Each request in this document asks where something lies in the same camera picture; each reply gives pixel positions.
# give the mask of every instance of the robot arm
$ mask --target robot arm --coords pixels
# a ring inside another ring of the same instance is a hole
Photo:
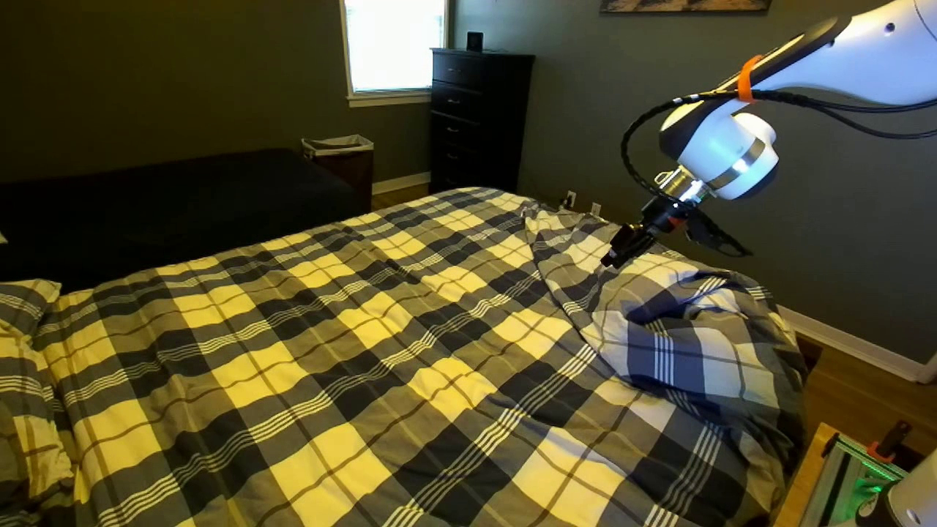
[[[657,199],[644,204],[642,226],[618,231],[603,264],[621,267],[653,246],[657,233],[681,226],[723,253],[748,253],[700,211],[700,202],[707,196],[741,199],[767,182],[779,163],[776,132],[745,108],[752,101],[751,92],[790,88],[899,108],[937,98],[937,0],[894,0],[859,16],[827,19],[755,57],[752,67],[714,88],[714,97],[681,104],[662,126],[662,148],[681,166],[660,171],[653,185],[642,182]]]
[[[915,104],[937,97],[937,0],[894,0],[859,16],[828,19],[763,57],[751,78],[717,91],[817,88],[883,104]],[[748,98],[695,101],[662,126],[662,148],[711,196],[741,199],[776,166],[774,129],[739,113]]]

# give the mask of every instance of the black dresser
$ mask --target black dresser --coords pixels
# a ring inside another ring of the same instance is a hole
[[[433,48],[430,190],[518,187],[534,56]]]

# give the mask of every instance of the plaid comforter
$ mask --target plaid comforter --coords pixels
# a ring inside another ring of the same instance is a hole
[[[95,523],[741,523],[801,354],[751,278],[452,190],[52,300],[33,346]]]

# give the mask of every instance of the window frame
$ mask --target window frame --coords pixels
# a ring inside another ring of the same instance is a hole
[[[339,25],[342,25],[342,67],[347,67],[347,98],[348,98],[348,108],[376,108],[376,104],[421,104],[421,101],[430,101],[430,85],[427,88],[401,88],[401,91],[354,91],[351,85],[351,31],[348,31],[348,10],[347,10],[347,3],[348,0],[339,0]],[[443,9],[446,9],[446,25],[443,25],[443,44],[440,45],[449,45],[452,41],[452,16],[455,16],[455,3],[452,0],[443,0]]]

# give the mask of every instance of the bed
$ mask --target bed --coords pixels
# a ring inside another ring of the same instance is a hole
[[[751,523],[804,356],[751,278],[457,187],[63,293],[0,284],[7,521]]]

